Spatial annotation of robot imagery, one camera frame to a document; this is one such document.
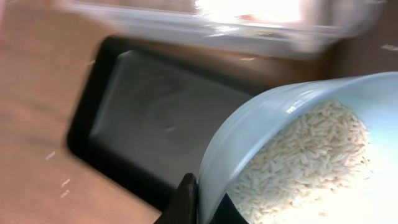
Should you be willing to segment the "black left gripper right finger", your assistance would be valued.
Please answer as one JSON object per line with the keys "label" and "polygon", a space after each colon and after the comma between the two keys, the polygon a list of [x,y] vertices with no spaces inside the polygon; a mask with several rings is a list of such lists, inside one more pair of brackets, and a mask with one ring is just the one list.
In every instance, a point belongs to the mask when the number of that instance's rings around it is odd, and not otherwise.
{"label": "black left gripper right finger", "polygon": [[241,216],[228,194],[221,200],[214,215],[214,224],[248,224]]}

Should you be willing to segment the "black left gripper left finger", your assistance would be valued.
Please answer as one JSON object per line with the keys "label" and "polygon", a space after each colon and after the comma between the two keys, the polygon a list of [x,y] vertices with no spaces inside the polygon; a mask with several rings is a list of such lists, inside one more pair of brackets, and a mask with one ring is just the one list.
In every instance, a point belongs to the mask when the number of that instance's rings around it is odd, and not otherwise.
{"label": "black left gripper left finger", "polygon": [[184,175],[167,208],[154,224],[196,224],[198,184],[192,173]]}

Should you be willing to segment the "pile of rice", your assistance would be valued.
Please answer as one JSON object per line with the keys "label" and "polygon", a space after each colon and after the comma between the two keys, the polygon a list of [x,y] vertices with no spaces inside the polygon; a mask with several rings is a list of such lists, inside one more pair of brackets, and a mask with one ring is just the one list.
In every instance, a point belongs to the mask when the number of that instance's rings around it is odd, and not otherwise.
{"label": "pile of rice", "polygon": [[396,223],[397,151],[323,101],[272,137],[228,195],[248,223]]}

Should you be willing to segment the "white tissue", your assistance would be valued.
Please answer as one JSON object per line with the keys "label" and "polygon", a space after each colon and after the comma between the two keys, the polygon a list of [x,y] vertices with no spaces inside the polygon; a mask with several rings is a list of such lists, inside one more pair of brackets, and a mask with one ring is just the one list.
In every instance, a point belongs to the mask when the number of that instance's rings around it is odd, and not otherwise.
{"label": "white tissue", "polygon": [[302,20],[299,0],[196,0],[198,14],[215,21],[298,22]]}

